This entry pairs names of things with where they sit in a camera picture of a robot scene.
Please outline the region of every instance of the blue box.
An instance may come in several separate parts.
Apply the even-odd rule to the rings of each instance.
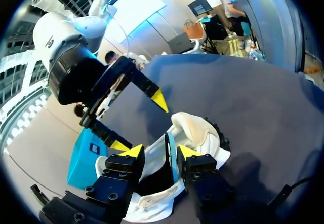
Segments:
[[[99,156],[107,156],[107,146],[90,129],[81,131],[72,152],[66,183],[78,189],[97,180],[95,163]]]

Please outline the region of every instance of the white sneaker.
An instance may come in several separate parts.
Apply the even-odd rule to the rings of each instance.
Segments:
[[[244,41],[238,41],[238,49],[244,49]]]
[[[177,147],[184,145],[201,154],[211,154],[217,160],[217,168],[223,166],[230,157],[229,151],[220,148],[220,137],[216,129],[205,119],[187,113],[177,113],[172,115],[171,121],[172,126],[167,132],[168,135],[171,133],[174,137],[174,148],[170,149],[174,152],[174,156]],[[157,172],[164,165],[166,161],[165,150],[165,135],[145,149],[145,165],[140,181]],[[106,159],[107,157],[103,156],[97,159],[97,177],[101,176]],[[173,199],[185,189],[179,171],[177,178],[177,182],[164,191],[147,196],[133,193],[124,220],[136,223],[155,222],[170,216],[173,209]]]
[[[251,44],[252,44],[251,39],[244,40],[244,49],[247,53],[251,50]]]

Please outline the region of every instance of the gray table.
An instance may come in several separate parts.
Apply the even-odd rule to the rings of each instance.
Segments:
[[[165,114],[130,84],[103,122],[133,145],[152,144],[185,111],[209,117],[229,138],[232,155],[221,173],[240,197],[270,201],[285,184],[314,171],[324,139],[324,92],[298,74],[219,55],[154,57],[143,73],[164,93]],[[280,215],[302,193],[295,189]],[[188,197],[161,223],[199,223]]]

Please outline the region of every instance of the monitor screen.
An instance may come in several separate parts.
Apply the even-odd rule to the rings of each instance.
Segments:
[[[213,9],[207,0],[195,0],[188,6],[195,16],[201,15]]]

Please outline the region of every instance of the bolt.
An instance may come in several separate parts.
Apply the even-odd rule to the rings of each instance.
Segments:
[[[111,193],[111,194],[109,195],[109,199],[110,199],[110,200],[116,200],[116,199],[118,199],[118,194],[116,194],[116,193]]]
[[[78,212],[78,213],[74,214],[74,220],[76,222],[83,221],[84,219],[85,219],[85,216],[82,213]]]
[[[195,180],[201,179],[201,173],[200,173],[200,172],[195,172],[195,173],[193,174],[193,178],[194,178]]]
[[[102,174],[103,174],[104,176],[106,176],[106,175],[109,174],[109,173],[110,173],[110,170],[109,170],[108,168],[105,168],[105,169],[102,170]]]
[[[92,186],[86,187],[86,192],[87,193],[92,193],[95,189]]]
[[[212,196],[210,194],[205,194],[202,199],[203,200],[210,200],[212,198]]]
[[[126,172],[121,172],[121,173],[119,174],[119,176],[122,177],[122,178],[124,178],[124,177],[127,176],[127,173],[126,173]]]
[[[235,188],[230,186],[230,187],[228,187],[228,188],[226,189],[226,191],[227,191],[228,194],[231,194],[231,195],[232,195],[232,194],[235,193]]]

